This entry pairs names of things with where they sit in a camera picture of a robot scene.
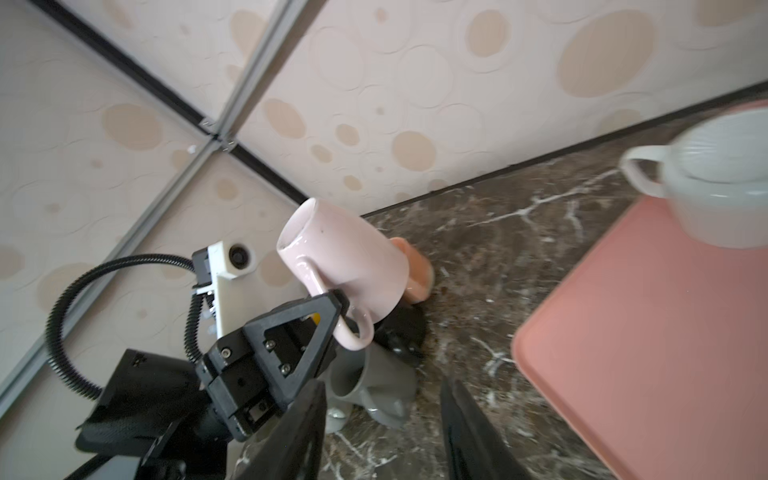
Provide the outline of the cream and pink mug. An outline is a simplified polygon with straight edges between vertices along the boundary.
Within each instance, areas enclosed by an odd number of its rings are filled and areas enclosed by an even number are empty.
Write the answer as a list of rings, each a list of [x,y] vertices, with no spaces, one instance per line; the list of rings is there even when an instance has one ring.
[[[426,256],[402,237],[394,237],[390,242],[395,245],[407,258],[409,265],[408,282],[404,298],[410,304],[426,301],[433,290],[435,282],[434,268]]]

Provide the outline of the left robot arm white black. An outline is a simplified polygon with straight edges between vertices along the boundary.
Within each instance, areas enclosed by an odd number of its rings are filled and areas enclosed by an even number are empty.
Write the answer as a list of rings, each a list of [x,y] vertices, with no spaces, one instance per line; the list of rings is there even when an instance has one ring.
[[[166,264],[196,276],[184,333],[185,358],[127,350],[105,386],[87,380],[63,346],[63,323],[82,291],[117,270]],[[92,459],[85,479],[116,456],[138,459],[139,479],[221,479],[230,442],[244,442],[270,419],[277,426],[241,470],[244,479],[314,479],[319,472],[326,394],[319,379],[349,300],[338,289],[283,304],[248,320],[207,351],[200,317],[214,301],[208,256],[139,254],[107,261],[59,296],[45,329],[49,363],[63,383],[95,406],[78,449]]]

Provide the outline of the grey mug handle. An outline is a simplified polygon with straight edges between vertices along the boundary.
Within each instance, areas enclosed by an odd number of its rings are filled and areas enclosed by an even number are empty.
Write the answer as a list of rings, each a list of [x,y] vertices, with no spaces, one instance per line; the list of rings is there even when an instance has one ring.
[[[324,382],[329,399],[359,406],[391,429],[407,422],[417,393],[415,369],[376,343],[357,351],[338,347]]]

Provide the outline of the black mug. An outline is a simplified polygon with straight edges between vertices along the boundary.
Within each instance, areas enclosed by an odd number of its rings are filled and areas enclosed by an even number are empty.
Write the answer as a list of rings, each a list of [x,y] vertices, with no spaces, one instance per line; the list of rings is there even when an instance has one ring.
[[[427,320],[420,307],[401,299],[398,305],[375,324],[374,341],[412,367],[421,365],[427,335]]]

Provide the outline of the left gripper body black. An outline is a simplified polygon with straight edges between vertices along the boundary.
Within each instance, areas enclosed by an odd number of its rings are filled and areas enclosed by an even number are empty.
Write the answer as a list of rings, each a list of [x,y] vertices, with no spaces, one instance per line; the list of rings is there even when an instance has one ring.
[[[215,413],[239,442],[258,433],[291,404],[273,399],[243,327],[217,340],[196,370]]]

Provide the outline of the pink plastic tray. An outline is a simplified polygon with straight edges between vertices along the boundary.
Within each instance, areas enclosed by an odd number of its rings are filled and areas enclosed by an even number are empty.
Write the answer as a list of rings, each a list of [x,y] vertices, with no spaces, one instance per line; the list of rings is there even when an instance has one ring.
[[[512,354],[620,479],[767,475],[767,246],[703,243],[640,193]]]

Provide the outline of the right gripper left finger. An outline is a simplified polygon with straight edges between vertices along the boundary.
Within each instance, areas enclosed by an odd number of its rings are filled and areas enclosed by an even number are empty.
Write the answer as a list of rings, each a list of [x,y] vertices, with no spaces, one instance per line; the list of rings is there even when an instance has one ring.
[[[317,479],[326,411],[325,384],[308,381],[258,454],[234,479]]]

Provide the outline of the pale pink mug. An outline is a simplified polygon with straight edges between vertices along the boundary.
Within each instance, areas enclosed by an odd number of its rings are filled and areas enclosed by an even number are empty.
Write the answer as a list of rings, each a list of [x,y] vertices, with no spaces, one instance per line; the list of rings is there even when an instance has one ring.
[[[333,336],[358,351],[374,338],[374,325],[403,297],[409,279],[407,257],[363,218],[323,199],[302,203],[285,224],[277,253],[311,296],[341,290],[350,302]]]

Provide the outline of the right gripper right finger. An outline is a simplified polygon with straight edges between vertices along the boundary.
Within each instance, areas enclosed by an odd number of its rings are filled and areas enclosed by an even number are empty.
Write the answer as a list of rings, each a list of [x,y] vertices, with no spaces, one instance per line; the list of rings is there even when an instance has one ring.
[[[462,382],[442,379],[440,407],[448,479],[531,479]]]

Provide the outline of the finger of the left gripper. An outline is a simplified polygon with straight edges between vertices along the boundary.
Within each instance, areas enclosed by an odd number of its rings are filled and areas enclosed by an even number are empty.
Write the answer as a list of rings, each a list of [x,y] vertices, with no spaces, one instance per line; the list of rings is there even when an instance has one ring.
[[[276,403],[292,403],[317,376],[349,306],[346,295],[334,289],[288,302],[245,324],[244,336]]]

